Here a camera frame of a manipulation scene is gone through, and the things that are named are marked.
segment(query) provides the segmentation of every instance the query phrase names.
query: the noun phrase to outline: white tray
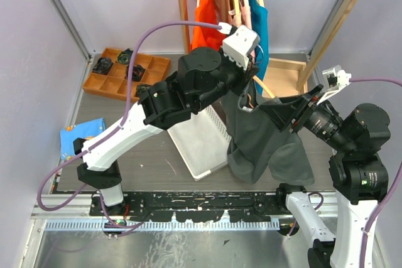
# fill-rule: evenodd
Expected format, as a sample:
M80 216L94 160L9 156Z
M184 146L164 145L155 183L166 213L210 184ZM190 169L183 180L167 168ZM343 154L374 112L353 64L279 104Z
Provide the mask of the white tray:
M174 125L168 133L195 181L227 164L231 137L212 106Z

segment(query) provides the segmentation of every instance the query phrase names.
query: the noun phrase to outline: orange shirt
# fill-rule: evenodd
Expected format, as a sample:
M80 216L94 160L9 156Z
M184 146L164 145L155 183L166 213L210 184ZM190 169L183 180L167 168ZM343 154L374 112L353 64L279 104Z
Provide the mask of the orange shirt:
M195 20L217 24L214 0L200 0L200 5L195 9ZM191 49L200 46L209 46L218 50L222 46L225 35L213 28L194 27Z

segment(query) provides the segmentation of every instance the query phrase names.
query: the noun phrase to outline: orange wooden tray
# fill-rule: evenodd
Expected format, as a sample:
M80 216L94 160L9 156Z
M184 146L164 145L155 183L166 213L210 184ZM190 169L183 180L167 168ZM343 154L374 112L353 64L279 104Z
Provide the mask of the orange wooden tray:
M126 67L117 63L117 56L122 50L115 48L106 48L102 54L102 58L110 58L113 66L107 75L100 75L91 72L88 79L82 86L83 90L89 94L110 97L116 100L126 100L127 97L127 80ZM170 59L158 56L149 56L143 53L137 54L136 65L141 65L144 69L144 75L140 82L131 84L131 102L135 103L139 100L136 95L136 89L139 84L153 85L166 78L170 69Z

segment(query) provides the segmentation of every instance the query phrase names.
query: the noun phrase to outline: wooden rod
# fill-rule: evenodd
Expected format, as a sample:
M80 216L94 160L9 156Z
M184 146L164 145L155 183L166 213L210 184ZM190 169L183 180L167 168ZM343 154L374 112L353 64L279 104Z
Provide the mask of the wooden rod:
M180 10L180 20L188 20L187 13L187 0L178 0L178 8ZM188 32L188 26L182 26L182 36L183 36L183 45L184 45L184 53L187 54L190 52L190 33Z
M307 63L306 68L301 72L300 78L297 83L297 89L301 89L307 82L309 76L314 71L321 58L323 57L325 51L327 50L329 44L332 42L338 30L343 25L344 21L348 17L350 11L356 4L357 0L343 0L342 4L339 6L337 13L335 14L333 20L330 22L329 27L325 31L321 42L315 46L310 56L310 60Z

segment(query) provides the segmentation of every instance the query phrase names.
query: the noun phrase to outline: clothing rack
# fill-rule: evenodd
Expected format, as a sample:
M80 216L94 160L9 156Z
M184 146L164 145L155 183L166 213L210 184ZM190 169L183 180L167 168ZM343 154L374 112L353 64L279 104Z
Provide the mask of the clothing rack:
M268 82L266 84L275 95L283 97L302 94L307 91L307 80L309 76L321 60L329 44L337 34L356 2L357 0L339 0L339 3L335 5L337 10L327 20L323 31L320 33L316 44L310 52L310 59L307 64L304 62L269 59L269 65L266 72ZM188 20L187 0L178 0L178 3L180 19ZM182 26L182 36L184 51L185 53L188 53L190 50L188 26ZM280 85L275 84L277 79L281 81Z

